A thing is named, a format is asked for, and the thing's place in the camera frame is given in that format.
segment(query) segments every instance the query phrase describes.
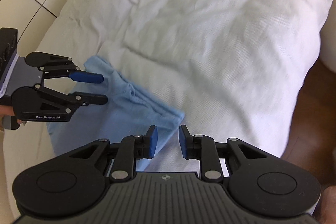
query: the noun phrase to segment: silver screw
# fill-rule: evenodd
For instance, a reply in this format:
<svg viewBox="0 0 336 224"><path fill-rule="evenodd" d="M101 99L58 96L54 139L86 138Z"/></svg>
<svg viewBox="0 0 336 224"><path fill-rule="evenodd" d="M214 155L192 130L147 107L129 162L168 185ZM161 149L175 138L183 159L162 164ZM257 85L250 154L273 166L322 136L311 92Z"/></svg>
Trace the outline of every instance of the silver screw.
<svg viewBox="0 0 336 224"><path fill-rule="evenodd" d="M111 176L114 179L125 179L128 177L128 173L123 170L117 170L117 171L112 172Z"/></svg>
<svg viewBox="0 0 336 224"><path fill-rule="evenodd" d="M204 175L208 179L219 179L221 177L221 173L216 170L207 171Z"/></svg>

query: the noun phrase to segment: folded clothing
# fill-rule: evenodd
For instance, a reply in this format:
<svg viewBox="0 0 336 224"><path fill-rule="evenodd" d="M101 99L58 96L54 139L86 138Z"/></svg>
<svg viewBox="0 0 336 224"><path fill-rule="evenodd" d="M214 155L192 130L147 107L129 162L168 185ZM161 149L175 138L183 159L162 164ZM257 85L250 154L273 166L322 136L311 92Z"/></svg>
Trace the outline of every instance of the folded clothing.
<svg viewBox="0 0 336 224"><path fill-rule="evenodd" d="M106 105L80 107L70 122L48 124L53 149L61 155L100 138L111 143L129 135L146 134L150 125L158 131L156 154L177 131L184 113L159 101L143 88L124 79L112 66L98 56L85 62L88 72L104 76L102 84L77 83L74 91L105 94ZM143 171L150 160L139 160L137 170Z"/></svg>

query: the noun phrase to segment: mattress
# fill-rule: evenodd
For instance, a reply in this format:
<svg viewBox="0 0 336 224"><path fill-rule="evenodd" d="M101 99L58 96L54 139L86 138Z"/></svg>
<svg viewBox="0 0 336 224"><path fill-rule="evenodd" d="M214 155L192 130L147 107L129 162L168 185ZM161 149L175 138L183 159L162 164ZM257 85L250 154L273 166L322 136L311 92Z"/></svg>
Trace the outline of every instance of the mattress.
<svg viewBox="0 0 336 224"><path fill-rule="evenodd" d="M237 137L281 156L296 97L319 55L332 0L68 0L38 51L83 63L98 54L124 77L185 112L192 134ZM71 80L46 85L69 92ZM6 131L8 189L53 157L43 123ZM197 170L177 136L150 171ZM11 207L17 210L11 196Z"/></svg>

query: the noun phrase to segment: brown floor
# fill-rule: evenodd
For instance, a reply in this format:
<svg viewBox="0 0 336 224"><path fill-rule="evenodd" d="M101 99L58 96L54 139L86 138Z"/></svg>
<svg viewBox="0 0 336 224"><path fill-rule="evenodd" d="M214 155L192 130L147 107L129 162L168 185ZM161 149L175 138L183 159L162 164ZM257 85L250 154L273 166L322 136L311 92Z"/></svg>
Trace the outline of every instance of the brown floor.
<svg viewBox="0 0 336 224"><path fill-rule="evenodd" d="M336 74L317 60L300 90L282 158L311 172L322 185L336 184L334 148Z"/></svg>

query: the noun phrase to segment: white blanket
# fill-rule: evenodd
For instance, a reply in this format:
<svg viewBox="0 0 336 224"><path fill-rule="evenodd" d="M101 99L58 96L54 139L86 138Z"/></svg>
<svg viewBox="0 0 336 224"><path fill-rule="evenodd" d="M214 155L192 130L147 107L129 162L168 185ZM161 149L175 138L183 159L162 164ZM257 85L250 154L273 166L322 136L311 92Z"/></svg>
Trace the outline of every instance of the white blanket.
<svg viewBox="0 0 336 224"><path fill-rule="evenodd" d="M80 66L98 53L126 78L185 111L192 134L218 142L237 137L281 156L331 3L68 0L38 50L71 56ZM7 134L5 148L10 142ZM183 160L177 136L148 168L197 169L197 161Z"/></svg>

